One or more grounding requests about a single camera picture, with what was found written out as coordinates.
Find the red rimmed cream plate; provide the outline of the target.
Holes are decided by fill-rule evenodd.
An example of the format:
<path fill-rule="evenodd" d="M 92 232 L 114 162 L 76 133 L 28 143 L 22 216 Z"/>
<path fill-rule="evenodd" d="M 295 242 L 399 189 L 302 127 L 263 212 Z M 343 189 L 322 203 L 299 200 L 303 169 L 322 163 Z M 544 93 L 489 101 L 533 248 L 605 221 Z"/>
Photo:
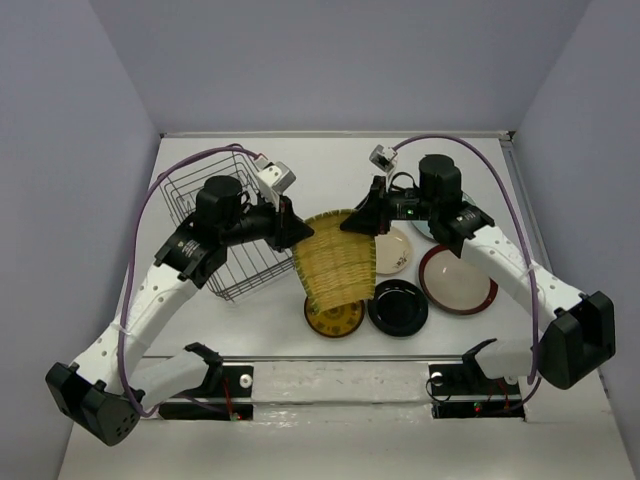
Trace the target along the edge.
<path fill-rule="evenodd" d="M 435 246 L 423 255 L 417 278 L 432 304 L 458 316 L 486 310 L 499 291 L 491 278 L 444 246 Z"/>

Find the black round plate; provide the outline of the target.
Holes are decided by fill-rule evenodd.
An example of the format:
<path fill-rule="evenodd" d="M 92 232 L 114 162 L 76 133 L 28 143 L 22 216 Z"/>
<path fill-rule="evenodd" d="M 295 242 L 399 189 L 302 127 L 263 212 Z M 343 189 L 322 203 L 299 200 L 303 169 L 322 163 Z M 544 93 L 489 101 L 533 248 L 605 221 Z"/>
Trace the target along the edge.
<path fill-rule="evenodd" d="M 390 279 L 375 287 L 373 298 L 367 301 L 367 313 L 382 333 L 407 338 L 426 325 L 429 303 L 424 292 L 413 283 Z"/>

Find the woven bamboo pattern plate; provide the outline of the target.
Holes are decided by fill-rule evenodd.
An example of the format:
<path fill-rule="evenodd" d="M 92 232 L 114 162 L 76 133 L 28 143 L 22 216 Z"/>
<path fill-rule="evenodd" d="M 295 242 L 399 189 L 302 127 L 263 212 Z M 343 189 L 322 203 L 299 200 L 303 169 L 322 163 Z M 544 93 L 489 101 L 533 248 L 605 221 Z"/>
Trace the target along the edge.
<path fill-rule="evenodd" d="M 351 209 L 331 210 L 308 218 L 306 225 L 314 235 L 292 248 L 296 273 L 314 313 L 374 296 L 374 238 L 340 229 L 352 213 Z"/>

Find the light blue flower plate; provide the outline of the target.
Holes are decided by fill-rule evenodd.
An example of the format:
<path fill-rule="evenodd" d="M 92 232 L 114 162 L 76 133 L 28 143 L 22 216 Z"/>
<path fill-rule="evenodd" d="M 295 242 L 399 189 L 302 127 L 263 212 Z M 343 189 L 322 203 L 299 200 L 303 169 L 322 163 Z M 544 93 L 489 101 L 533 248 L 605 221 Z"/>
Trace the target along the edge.
<path fill-rule="evenodd" d="M 475 201 L 472 199 L 471 196 L 467 195 L 466 193 L 464 193 L 462 195 L 462 199 L 464 201 L 466 201 L 467 203 L 469 203 L 470 205 L 475 206 L 476 203 Z M 426 220 L 414 220 L 411 222 L 411 225 L 414 227 L 414 229 L 420 233 L 423 237 L 425 237 L 427 240 L 429 241 L 435 241 L 435 238 L 433 237 L 433 235 L 431 234 L 431 230 L 429 227 L 429 224 Z"/>

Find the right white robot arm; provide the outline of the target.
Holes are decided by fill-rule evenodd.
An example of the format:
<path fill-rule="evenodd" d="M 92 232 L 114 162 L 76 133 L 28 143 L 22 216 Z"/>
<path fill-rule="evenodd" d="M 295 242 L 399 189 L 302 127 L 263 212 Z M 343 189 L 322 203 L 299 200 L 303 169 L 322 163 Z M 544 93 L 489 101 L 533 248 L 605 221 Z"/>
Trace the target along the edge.
<path fill-rule="evenodd" d="M 392 149 L 371 155 L 383 173 L 341 230 L 376 236 L 393 221 L 424 220 L 441 246 L 487 275 L 532 317 L 531 340 L 488 339 L 464 354 L 460 379 L 468 390 L 529 375 L 567 390 L 615 355 L 614 305 L 607 295 L 563 282 L 509 240 L 488 214 L 464 200 L 461 172 L 450 157 L 424 156 L 417 182 L 395 187 L 395 156 Z"/>

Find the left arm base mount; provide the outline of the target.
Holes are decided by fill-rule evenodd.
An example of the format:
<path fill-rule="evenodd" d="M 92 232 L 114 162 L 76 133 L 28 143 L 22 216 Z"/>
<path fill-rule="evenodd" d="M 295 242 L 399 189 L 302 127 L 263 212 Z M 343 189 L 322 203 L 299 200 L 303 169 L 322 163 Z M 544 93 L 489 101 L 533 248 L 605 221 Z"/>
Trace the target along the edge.
<path fill-rule="evenodd" d="M 225 364 L 216 385 L 203 385 L 171 398 L 157 415 L 164 420 L 251 421 L 253 377 L 251 364 Z"/>

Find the cream plate with black brushmark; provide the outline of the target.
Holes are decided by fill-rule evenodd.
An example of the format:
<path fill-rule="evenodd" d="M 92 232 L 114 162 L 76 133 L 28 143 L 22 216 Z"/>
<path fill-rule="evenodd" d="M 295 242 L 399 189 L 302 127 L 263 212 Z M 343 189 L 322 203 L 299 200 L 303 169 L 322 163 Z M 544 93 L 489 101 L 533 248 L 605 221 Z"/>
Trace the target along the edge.
<path fill-rule="evenodd" d="M 407 235 L 397 227 L 375 238 L 376 273 L 394 275 L 404 270 L 413 257 L 413 247 Z"/>

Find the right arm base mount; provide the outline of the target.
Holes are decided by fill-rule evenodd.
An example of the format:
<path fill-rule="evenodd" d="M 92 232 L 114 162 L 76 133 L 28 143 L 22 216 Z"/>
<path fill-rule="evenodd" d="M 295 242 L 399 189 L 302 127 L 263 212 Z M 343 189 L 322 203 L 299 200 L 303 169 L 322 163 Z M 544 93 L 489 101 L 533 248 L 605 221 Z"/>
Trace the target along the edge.
<path fill-rule="evenodd" d="M 437 420 L 526 417 L 518 384 L 487 379 L 462 363 L 430 365 L 425 390 Z"/>

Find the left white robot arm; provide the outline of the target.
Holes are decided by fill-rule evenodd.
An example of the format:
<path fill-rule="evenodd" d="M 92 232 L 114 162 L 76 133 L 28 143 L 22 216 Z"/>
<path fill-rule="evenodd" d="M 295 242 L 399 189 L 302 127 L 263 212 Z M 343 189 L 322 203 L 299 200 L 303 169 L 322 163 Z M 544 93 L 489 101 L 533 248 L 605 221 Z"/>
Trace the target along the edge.
<path fill-rule="evenodd" d="M 119 444 L 178 394 L 219 388 L 223 359 L 198 342 L 154 367 L 137 365 L 173 315 L 226 263 L 230 247 L 263 240 L 282 251 L 313 235 L 285 194 L 294 174 L 270 166 L 256 181 L 251 204 L 238 179 L 208 178 L 194 211 L 156 253 L 139 288 L 126 289 L 119 316 L 70 364 L 57 362 L 46 374 L 59 410 L 103 444 Z"/>

